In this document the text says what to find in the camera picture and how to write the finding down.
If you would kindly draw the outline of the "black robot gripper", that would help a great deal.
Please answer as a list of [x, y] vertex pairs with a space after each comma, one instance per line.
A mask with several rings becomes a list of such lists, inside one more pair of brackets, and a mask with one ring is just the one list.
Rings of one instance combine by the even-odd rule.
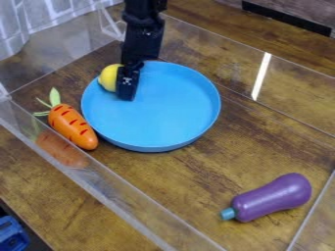
[[161, 55], [166, 20], [161, 12], [169, 8], [169, 0], [125, 0], [122, 18], [127, 23], [122, 46], [122, 65], [117, 73], [115, 93], [126, 101], [135, 99], [141, 70], [145, 61]]

